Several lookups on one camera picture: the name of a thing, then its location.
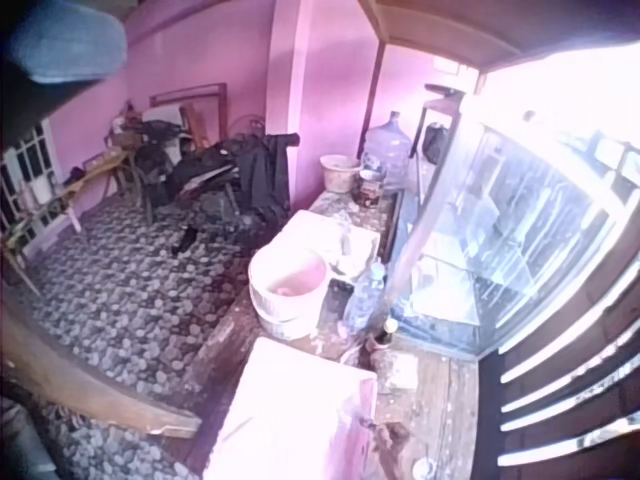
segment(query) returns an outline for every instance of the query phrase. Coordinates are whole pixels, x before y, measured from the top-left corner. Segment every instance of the white bucket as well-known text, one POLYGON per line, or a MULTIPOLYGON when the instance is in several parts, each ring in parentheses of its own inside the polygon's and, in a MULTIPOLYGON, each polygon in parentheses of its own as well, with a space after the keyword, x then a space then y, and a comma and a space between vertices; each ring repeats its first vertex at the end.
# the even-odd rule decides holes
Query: white bucket
POLYGON ((330 278, 327 263, 311 250, 283 241, 258 250, 249 264, 249 292, 265 330, 282 340, 309 335, 330 278))
POLYGON ((320 163, 324 171, 324 188, 336 193, 349 193, 362 168, 357 159, 346 155, 324 155, 320 157, 320 163))

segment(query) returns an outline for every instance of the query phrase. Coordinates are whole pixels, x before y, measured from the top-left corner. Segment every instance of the pebble pattern floor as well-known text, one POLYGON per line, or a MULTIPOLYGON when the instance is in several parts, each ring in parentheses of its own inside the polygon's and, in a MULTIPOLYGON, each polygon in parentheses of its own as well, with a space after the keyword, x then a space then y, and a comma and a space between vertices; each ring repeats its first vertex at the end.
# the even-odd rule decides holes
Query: pebble pattern floor
MULTIPOLYGON (((219 196, 205 194, 185 213, 161 209, 147 226, 140 209, 112 197, 81 219, 81 235, 59 240, 29 274, 36 298, 19 285, 34 319, 90 365, 139 393, 172 403, 181 379, 217 322, 248 283, 247 267, 265 224, 241 215, 223 221, 219 196), (200 232, 174 258, 186 221, 200 232)), ((48 432, 78 479, 192 478, 132 430, 47 404, 48 432)))

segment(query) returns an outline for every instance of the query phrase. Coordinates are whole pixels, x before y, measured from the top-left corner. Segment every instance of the glass display cabinet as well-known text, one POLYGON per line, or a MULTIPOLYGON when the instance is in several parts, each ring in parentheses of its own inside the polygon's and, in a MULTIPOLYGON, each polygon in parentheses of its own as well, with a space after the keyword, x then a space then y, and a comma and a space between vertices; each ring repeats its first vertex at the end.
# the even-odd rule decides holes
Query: glass display cabinet
POLYGON ((640 191, 628 149, 626 162, 602 162, 478 97, 457 105, 438 165, 413 157, 392 253, 396 276, 409 268, 392 314, 432 348, 478 358, 579 288, 640 191))

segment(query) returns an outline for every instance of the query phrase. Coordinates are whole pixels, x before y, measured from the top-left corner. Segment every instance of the wooden table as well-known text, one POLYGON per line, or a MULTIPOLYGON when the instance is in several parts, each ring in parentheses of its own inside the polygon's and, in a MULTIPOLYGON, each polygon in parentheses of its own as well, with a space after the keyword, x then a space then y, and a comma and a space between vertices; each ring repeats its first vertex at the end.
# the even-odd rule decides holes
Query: wooden table
MULTIPOLYGON (((393 207, 390 202, 383 203, 378 210, 354 207, 348 196, 323 193, 311 210, 331 215, 344 209, 355 225, 373 226, 381 232, 383 239, 387 237, 387 223, 393 207)), ((322 307, 317 334, 282 343, 338 360, 351 344, 350 339, 340 337, 337 332, 337 322, 349 296, 348 288, 332 282, 322 307)), ((200 349, 185 378, 186 393, 176 401, 192 408, 202 418, 202 427, 191 440, 166 439, 161 443, 195 473, 201 474, 206 465, 253 343, 260 336, 268 334, 260 326, 245 289, 200 349)), ((403 478, 411 478, 414 462, 428 456, 438 466, 435 478, 467 480, 475 447, 477 364, 425 351, 413 340, 398 335, 390 348, 418 358, 417 390, 379 394, 376 404, 377 423, 399 421, 412 433, 401 456, 403 478)), ((385 478, 377 453, 369 452, 364 478, 385 478)))
MULTIPOLYGON (((2 255, 7 259, 11 267, 15 270, 15 272, 22 278, 22 280, 27 284, 27 286, 35 293, 37 296, 41 296, 40 290, 36 287, 33 281, 27 275, 27 272, 24 270, 20 262, 16 258, 14 251, 20 251, 20 238, 25 234, 27 229, 31 226, 34 220, 40 218, 44 213, 46 213, 53 204, 56 202, 62 202, 64 205, 64 210, 61 212, 63 215, 67 215, 73 224, 73 228, 76 232, 82 232, 82 226, 80 225, 80 221, 73 210, 73 199, 86 185, 91 183, 92 180, 100 177, 102 175, 108 174, 107 183, 105 185, 105 189, 102 195, 104 199, 109 191, 109 185, 112 175, 122 175, 121 169, 124 168, 124 162, 129 158, 129 154, 127 152, 121 152, 116 154, 115 156, 105 160, 99 166, 89 170, 84 177, 80 180, 72 183, 71 185, 65 187, 62 191, 58 192, 56 195, 51 198, 46 204, 41 205, 38 210, 35 212, 31 212, 28 217, 21 220, 18 224, 12 227, 6 235, 6 240, 3 238, 2 241, 2 255)), ((137 197, 140 198, 141 195, 141 184, 140 178, 138 177, 135 169, 130 169, 133 173, 133 178, 135 182, 137 197)))

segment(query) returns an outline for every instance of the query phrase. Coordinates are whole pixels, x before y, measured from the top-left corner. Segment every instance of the large plastic water bottle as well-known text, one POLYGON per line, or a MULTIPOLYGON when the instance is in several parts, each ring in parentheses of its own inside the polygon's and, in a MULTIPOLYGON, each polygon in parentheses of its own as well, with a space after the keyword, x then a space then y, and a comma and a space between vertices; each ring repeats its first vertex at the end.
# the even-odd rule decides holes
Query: large plastic water bottle
POLYGON ((342 319, 344 326, 351 333, 367 326, 369 317, 378 305, 378 300, 384 289, 384 274, 384 265, 375 261, 358 278, 342 319))
POLYGON ((400 113, 391 112, 389 121, 369 129, 365 136, 363 163, 365 168, 386 171, 385 188, 404 188, 409 167, 411 139, 400 130, 400 113))

